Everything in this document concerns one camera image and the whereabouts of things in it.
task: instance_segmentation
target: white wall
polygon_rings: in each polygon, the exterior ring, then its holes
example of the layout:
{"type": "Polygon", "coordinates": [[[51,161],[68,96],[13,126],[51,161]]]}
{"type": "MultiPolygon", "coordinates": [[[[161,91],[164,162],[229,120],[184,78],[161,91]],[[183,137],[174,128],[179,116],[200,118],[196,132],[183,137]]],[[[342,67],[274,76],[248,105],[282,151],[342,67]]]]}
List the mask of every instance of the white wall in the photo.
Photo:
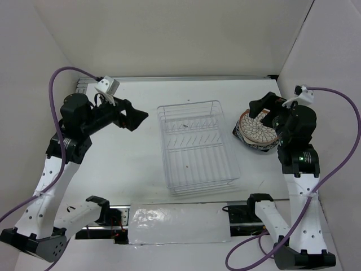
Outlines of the white wall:
{"type": "MultiPolygon", "coordinates": [[[[290,97],[296,84],[334,88],[361,110],[361,1],[316,0],[279,77],[290,97]]],[[[318,127],[312,140],[324,177],[350,151],[356,118],[348,102],[317,92],[313,108],[318,127]]],[[[344,270],[357,270],[361,251],[359,146],[350,162],[321,188],[321,198],[344,270]]]]}
{"type": "MultiPolygon", "coordinates": [[[[26,0],[0,3],[0,215],[32,195],[45,150],[55,133],[47,84],[54,70],[68,65],[34,7],[26,0]]],[[[56,80],[59,106],[74,91],[69,73],[56,80]]],[[[13,227],[22,211],[6,219],[13,227]]],[[[0,270],[13,270],[18,252],[0,243],[0,270]]]]}
{"type": "Polygon", "coordinates": [[[312,0],[33,0],[74,65],[115,76],[279,74],[312,0]]]}

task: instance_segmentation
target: white bracket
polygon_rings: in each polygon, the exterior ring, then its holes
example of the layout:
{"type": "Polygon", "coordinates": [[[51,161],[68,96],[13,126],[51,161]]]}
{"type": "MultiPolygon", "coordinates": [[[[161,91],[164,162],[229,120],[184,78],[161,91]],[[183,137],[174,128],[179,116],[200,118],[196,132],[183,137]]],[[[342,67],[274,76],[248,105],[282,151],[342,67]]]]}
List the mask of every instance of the white bracket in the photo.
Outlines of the white bracket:
{"type": "Polygon", "coordinates": [[[66,229],[65,236],[67,240],[90,222],[98,220],[102,211],[101,206],[94,202],[84,202],[79,206],[73,207],[75,210],[72,210],[63,217],[58,217],[54,222],[56,228],[66,229]]]}
{"type": "Polygon", "coordinates": [[[118,209],[119,211],[121,211],[122,213],[122,226],[127,226],[128,225],[128,216],[129,216],[129,209],[128,208],[116,208],[116,206],[112,207],[111,209],[118,209]]]}
{"type": "Polygon", "coordinates": [[[293,174],[284,176],[289,192],[292,225],[298,219],[308,197],[312,197],[303,219],[289,239],[289,246],[297,252],[307,250],[308,254],[320,254],[322,250],[327,250],[327,246],[321,230],[318,193],[310,193],[318,184],[319,178],[315,178],[313,174],[301,174],[300,178],[293,174]]]}
{"type": "Polygon", "coordinates": [[[289,226],[278,212],[274,202],[269,200],[256,202],[255,214],[265,224],[275,243],[279,241],[279,236],[286,236],[289,232],[289,226]]]}
{"type": "Polygon", "coordinates": [[[23,216],[16,223],[15,227],[17,227],[19,234],[30,236],[33,233],[36,234],[37,239],[51,236],[61,200],[80,165],[73,162],[66,164],[58,182],[45,194],[41,194],[40,191],[46,188],[58,175],[60,166],[61,158],[52,156],[45,159],[44,170],[34,192],[34,195],[40,194],[40,196],[28,205],[23,216]]]}
{"type": "Polygon", "coordinates": [[[119,82],[109,76],[104,78],[95,85],[97,92],[104,95],[105,99],[115,106],[114,94],[119,87],[119,82]]]}
{"type": "Polygon", "coordinates": [[[308,106],[314,102],[314,92],[308,90],[306,86],[301,87],[302,92],[300,95],[286,100],[282,106],[290,108],[293,102],[297,102],[299,105],[308,106]]]}

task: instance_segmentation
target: stack of plates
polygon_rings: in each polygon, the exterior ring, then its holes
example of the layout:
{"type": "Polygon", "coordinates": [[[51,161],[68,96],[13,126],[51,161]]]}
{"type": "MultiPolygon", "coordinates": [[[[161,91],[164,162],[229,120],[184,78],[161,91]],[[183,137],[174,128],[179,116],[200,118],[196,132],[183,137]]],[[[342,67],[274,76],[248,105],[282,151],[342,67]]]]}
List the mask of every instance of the stack of plates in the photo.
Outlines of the stack of plates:
{"type": "Polygon", "coordinates": [[[249,110],[246,110],[233,130],[233,134],[237,136],[244,144],[256,150],[268,151],[278,144],[278,137],[273,128],[264,126],[261,120],[268,114],[267,110],[263,110],[256,118],[249,117],[249,110]]]}

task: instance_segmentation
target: clear plastic sheet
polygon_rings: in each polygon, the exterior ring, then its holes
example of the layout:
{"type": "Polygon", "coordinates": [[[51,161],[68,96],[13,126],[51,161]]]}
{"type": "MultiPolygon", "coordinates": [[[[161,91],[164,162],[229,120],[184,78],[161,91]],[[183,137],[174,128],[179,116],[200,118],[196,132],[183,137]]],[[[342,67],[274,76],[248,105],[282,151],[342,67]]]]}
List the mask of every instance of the clear plastic sheet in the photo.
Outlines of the clear plastic sheet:
{"type": "Polygon", "coordinates": [[[132,204],[130,244],[220,243],[231,240],[226,203],[132,204]]]}

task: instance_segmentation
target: plate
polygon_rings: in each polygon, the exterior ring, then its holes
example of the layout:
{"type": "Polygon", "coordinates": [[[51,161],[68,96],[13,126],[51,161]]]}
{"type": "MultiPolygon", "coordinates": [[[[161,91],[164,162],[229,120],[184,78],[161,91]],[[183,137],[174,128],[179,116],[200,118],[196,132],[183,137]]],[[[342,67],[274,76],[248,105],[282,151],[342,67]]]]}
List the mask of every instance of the plate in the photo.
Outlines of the plate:
{"type": "Polygon", "coordinates": [[[267,152],[268,150],[276,147],[278,145],[278,139],[271,143],[271,144],[261,144],[261,143],[254,143],[253,141],[247,139],[246,136],[243,136],[240,128],[239,128],[239,121],[237,121],[236,126],[233,130],[233,135],[235,135],[239,140],[242,141],[243,144],[247,145],[248,147],[251,147],[255,150],[260,150],[267,152]]]}
{"type": "Polygon", "coordinates": [[[264,126],[261,120],[268,114],[267,110],[263,110],[254,119],[249,117],[249,109],[239,118],[240,129],[247,139],[261,144],[271,144],[277,141],[278,137],[273,128],[264,126]]]}

